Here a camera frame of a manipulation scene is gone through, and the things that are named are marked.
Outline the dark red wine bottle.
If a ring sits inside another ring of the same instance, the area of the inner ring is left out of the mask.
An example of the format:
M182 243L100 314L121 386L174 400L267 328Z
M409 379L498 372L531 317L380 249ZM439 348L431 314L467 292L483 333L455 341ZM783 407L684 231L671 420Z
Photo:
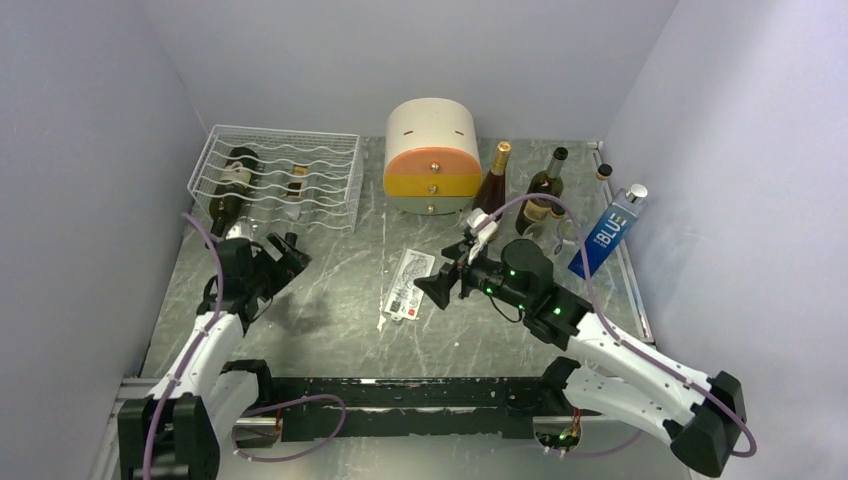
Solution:
M511 153L512 145L509 141L500 141L497 144L493 163L472 201L472 209L492 214L505 204L506 169Z

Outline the clear bottle black-gold label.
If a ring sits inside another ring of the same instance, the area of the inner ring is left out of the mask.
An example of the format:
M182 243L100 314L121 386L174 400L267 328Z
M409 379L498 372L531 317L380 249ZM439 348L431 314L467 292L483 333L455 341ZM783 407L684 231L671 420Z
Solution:
M295 164L286 178L282 205L282 216L290 224L289 230L298 235L305 234L311 217L311 199L313 196L309 168Z

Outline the clear bottle cream label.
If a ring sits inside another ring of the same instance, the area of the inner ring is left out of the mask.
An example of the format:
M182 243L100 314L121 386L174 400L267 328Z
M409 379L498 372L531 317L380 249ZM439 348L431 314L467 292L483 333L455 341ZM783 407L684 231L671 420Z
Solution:
M565 211L556 203L552 203L546 219L531 226L528 233L532 240L539 240L551 231L556 238L556 243L552 247L552 255L556 257L563 253L566 246L574 244L572 240L566 238L563 231L563 224L569 223L570 220L566 217Z

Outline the dark green wine bottle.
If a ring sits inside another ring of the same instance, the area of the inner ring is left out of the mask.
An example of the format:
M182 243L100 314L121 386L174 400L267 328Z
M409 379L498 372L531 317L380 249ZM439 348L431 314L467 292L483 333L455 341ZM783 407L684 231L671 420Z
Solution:
M537 172L531 179L527 194L547 194L560 198L564 190L561 171L569 156L566 147L557 147L545 170ZM533 198L524 200L516 218L515 228L520 236L538 235L548 218L561 219L565 211L550 200Z

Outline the clear glass bottle black cap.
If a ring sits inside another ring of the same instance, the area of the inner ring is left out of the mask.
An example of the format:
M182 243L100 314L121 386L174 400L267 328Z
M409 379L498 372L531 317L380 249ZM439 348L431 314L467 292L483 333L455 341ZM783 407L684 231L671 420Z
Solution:
M591 227L597 220L597 214L599 213L602 200L602 189L607 184L607 180L613 171L614 169L610 164L601 163L596 169L595 180L590 184L591 189L589 193L581 201L580 233L584 237L588 236ZM565 216L557 225L558 240L563 245L574 245L575 231L574 222L568 216Z

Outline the blue clear square bottle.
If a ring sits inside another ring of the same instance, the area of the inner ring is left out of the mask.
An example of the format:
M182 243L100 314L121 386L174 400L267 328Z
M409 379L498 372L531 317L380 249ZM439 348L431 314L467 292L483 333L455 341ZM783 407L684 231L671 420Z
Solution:
M638 221L647 196L648 189L642 184L636 183L629 189L620 189L585 239L588 269L584 268L580 252L572 258L568 269L581 278L586 276L586 272L594 276Z

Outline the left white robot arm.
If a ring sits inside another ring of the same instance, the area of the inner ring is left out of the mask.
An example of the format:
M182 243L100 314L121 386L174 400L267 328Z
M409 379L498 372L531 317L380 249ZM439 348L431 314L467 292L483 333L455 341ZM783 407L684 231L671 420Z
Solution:
M246 237L216 244L219 270L204 286L189 340L163 378L119 410L121 478L214 479L222 446L242 413L261 416L275 406L277 388L266 361L230 356L260 305L311 258L292 232L270 233L267 241L277 257Z

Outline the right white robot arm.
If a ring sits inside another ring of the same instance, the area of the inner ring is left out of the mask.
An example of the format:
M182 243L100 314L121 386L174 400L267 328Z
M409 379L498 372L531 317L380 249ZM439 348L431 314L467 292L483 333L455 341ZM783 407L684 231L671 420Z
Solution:
M441 310L455 285L463 298L479 291L513 306L534 337L561 349L541 379L548 412L573 406L607 415L654 436L689 469L722 475L747 420L735 376L689 368L603 323L589 303L556 283L552 261L531 240L511 241L499 260L475 255L474 247L460 241L444 248L447 263L414 284Z

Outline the dark green lower-rack bottle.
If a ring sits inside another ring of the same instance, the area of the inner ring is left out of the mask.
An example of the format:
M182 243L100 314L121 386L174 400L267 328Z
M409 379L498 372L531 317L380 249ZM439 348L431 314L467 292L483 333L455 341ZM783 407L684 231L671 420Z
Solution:
M258 163L258 154L250 148L231 150L208 206L212 235L223 237L237 220Z

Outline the ruler set plastic package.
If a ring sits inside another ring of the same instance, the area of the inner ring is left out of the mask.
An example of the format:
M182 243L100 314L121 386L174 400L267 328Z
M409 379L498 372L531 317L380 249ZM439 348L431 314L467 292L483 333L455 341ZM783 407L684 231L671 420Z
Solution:
M390 283L383 313L395 322L415 320L424 293L415 286L414 281L430 276L434 263L433 255L405 248Z

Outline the cream drawer cabinet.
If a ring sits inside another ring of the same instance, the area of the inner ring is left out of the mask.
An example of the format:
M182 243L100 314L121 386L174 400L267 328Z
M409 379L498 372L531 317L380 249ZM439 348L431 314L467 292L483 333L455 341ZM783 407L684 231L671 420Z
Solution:
M389 115L383 188L396 209L446 215L465 209L481 183L472 114L444 98L417 98Z

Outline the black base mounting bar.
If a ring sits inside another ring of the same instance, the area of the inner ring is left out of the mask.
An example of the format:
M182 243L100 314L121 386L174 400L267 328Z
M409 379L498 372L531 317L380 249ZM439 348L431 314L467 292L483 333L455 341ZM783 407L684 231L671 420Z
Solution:
M577 408L537 377L405 379L276 377L240 426L269 419L281 442L337 437L493 434L533 440Z

